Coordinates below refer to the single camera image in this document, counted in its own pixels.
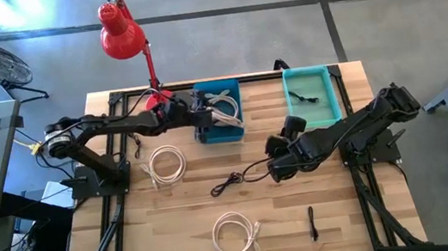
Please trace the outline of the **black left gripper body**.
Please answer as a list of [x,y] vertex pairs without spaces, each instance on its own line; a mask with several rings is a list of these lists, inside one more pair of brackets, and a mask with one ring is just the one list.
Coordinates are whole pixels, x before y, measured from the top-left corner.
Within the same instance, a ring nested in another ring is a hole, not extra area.
[[199,115],[197,98],[204,95],[202,91],[197,91],[194,89],[179,91],[177,95],[178,99],[180,99],[187,107],[187,116],[191,126],[208,127],[212,125],[211,117],[202,118]]

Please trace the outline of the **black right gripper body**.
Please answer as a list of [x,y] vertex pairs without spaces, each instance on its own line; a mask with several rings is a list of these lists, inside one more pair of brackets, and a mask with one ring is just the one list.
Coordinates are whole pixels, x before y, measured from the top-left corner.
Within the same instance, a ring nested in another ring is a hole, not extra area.
[[317,147],[316,129],[303,132],[288,144],[288,150],[292,154],[292,168],[297,168],[300,172],[310,172],[319,167],[320,160],[315,153]]

